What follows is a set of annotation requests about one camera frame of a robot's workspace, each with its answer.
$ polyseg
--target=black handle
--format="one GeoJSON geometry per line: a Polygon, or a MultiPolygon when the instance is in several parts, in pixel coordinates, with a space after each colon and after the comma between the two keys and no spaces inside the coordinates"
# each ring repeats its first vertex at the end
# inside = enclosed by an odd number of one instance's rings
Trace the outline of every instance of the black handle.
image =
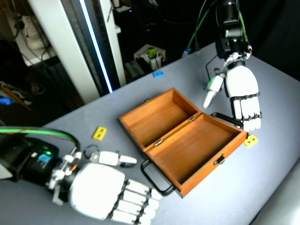
{"type": "Polygon", "coordinates": [[[147,178],[147,180],[153,185],[153,187],[155,187],[155,189],[162,195],[162,196],[167,196],[170,193],[172,193],[175,190],[175,186],[171,185],[170,187],[168,187],[166,190],[162,191],[158,188],[158,186],[153,182],[153,180],[149,177],[149,175],[145,172],[145,168],[151,163],[151,161],[149,159],[145,160],[142,164],[141,164],[141,171],[144,174],[144,176],[147,178]]]}
{"type": "Polygon", "coordinates": [[[214,112],[213,114],[211,114],[211,116],[226,120],[227,122],[233,123],[234,125],[239,126],[242,129],[244,128],[244,124],[241,121],[231,118],[229,116],[226,116],[224,114],[214,112]]]}

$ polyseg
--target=yellow block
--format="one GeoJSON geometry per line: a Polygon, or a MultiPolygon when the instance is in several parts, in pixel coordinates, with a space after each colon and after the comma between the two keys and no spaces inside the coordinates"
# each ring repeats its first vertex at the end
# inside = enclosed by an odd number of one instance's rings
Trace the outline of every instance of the yellow block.
{"type": "Polygon", "coordinates": [[[244,141],[244,144],[247,147],[251,147],[252,145],[256,144],[258,142],[258,138],[254,135],[249,135],[249,137],[244,141]]]}
{"type": "Polygon", "coordinates": [[[93,138],[98,141],[101,141],[104,138],[106,131],[107,129],[105,127],[98,127],[96,132],[93,135],[93,138]]]}

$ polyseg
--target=robotic hand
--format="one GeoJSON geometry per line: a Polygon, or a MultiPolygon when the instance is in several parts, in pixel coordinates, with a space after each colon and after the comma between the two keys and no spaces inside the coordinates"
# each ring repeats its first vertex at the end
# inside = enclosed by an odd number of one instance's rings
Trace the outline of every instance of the robotic hand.
{"type": "Polygon", "coordinates": [[[72,208],[86,216],[149,225],[162,196],[155,189],[125,179],[125,174],[107,166],[133,166],[136,159],[118,153],[96,151],[91,153],[89,160],[92,163],[72,173],[65,173],[61,182],[51,187],[55,189],[53,201],[62,204],[60,192],[67,190],[72,208]]]}
{"type": "Polygon", "coordinates": [[[261,127],[261,112],[258,102],[258,84],[251,70],[245,67],[245,57],[234,52],[226,60],[223,69],[208,84],[208,93],[203,107],[207,108],[212,98],[218,93],[225,79],[225,89],[236,119],[244,124],[244,130],[250,131],[261,127]]]}

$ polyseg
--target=open wooden box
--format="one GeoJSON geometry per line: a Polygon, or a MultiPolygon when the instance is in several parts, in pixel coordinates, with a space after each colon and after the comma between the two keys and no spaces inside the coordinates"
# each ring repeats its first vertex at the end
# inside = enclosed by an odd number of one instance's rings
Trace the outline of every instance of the open wooden box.
{"type": "MultiPolygon", "coordinates": [[[[242,126],[237,120],[214,114],[242,126]]],[[[142,164],[144,175],[163,195],[178,189],[184,197],[247,137],[246,131],[202,113],[174,88],[119,119],[136,144],[173,184],[165,191],[160,190],[144,171],[150,161],[142,164]]]]}

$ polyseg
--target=gray table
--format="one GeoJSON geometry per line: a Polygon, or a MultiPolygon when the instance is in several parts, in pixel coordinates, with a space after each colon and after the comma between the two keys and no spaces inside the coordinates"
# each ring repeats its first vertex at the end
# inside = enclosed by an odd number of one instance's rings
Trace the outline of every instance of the gray table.
{"type": "MultiPolygon", "coordinates": [[[[78,110],[48,124],[50,128],[68,131],[82,146],[98,144],[100,149],[119,150],[136,157],[138,165],[122,171],[144,184],[149,182],[140,172],[144,160],[121,128],[118,117],[171,87],[178,89],[196,106],[202,108],[207,83],[205,64],[216,54],[214,45],[203,48],[172,63],[162,70],[165,76],[145,76],[78,110]],[[103,141],[91,137],[98,126],[108,129],[103,141]]],[[[222,65],[214,60],[209,68],[222,65]]],[[[152,220],[154,225],[247,225],[265,204],[300,156],[300,82],[261,60],[251,57],[247,66],[255,74],[261,96],[262,128],[253,132],[259,143],[251,148],[240,146],[225,163],[206,177],[184,199],[177,193],[163,198],[152,220]]],[[[231,115],[225,92],[217,95],[205,113],[231,115]]],[[[44,139],[68,153],[71,144],[44,139]]],[[[25,181],[16,184],[0,182],[0,223],[3,225],[116,225],[97,221],[51,203],[52,196],[44,189],[25,181]]]]}

